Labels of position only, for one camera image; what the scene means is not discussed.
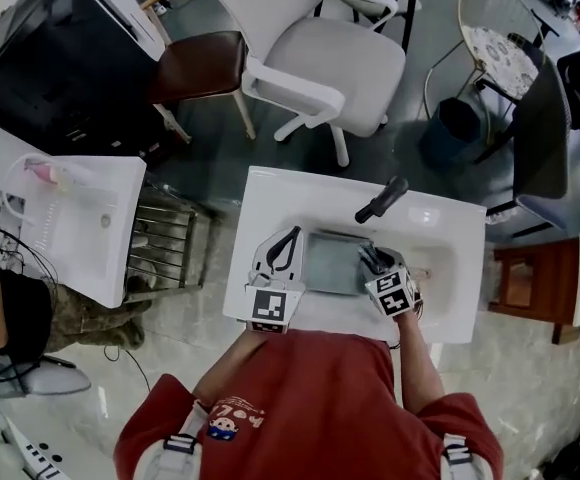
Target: metal rack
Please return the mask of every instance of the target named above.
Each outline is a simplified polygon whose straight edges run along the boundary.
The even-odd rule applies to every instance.
[[[133,276],[150,289],[128,292],[125,303],[200,290],[215,217],[167,184],[144,183],[128,254],[126,286]]]

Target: wooden chair leg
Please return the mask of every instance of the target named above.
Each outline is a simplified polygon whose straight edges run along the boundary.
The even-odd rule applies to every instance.
[[[241,113],[241,118],[243,119],[243,124],[246,125],[246,133],[248,134],[248,138],[254,140],[257,138],[257,133],[254,131],[254,125],[252,124],[252,120],[250,119],[250,114],[248,113],[248,107],[246,106],[246,100],[243,97],[243,93],[241,89],[237,89],[232,93],[234,97],[234,101],[237,103],[237,107],[239,108],[239,112]]]
[[[186,144],[190,144],[190,141],[192,141],[192,137],[190,137],[190,135],[188,135],[186,131],[183,128],[181,128],[181,125],[174,117],[174,114],[160,103],[156,103],[154,105],[154,108],[156,108],[157,112],[159,112],[159,114],[163,116],[163,121],[166,125],[166,128],[175,132],[179,136],[179,138],[185,141]]]

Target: sink basin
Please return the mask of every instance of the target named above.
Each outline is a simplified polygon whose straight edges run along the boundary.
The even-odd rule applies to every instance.
[[[118,307],[145,163],[126,157],[56,158],[90,169],[93,179],[88,186],[62,190],[31,171],[22,173],[24,214],[34,224],[23,222],[21,238],[48,259],[60,283]]]
[[[383,189],[380,185],[280,169],[251,167],[239,219],[224,314],[237,317],[257,247],[293,225],[371,239],[399,251],[420,281],[421,329],[428,343],[466,343],[479,300],[486,209],[410,191],[382,218],[363,225],[354,214]],[[306,292],[290,328],[358,334],[393,343],[395,325],[367,296]]]

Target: cartoon print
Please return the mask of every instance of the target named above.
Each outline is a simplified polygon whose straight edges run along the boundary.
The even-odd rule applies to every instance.
[[[239,427],[230,418],[216,418],[208,424],[208,435],[220,441],[232,441]]]

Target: faucet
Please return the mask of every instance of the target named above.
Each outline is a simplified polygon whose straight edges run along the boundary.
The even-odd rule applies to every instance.
[[[354,220],[359,224],[363,224],[373,215],[383,217],[386,210],[400,199],[408,191],[408,188],[407,179],[401,176],[393,176],[377,197],[355,213]]]

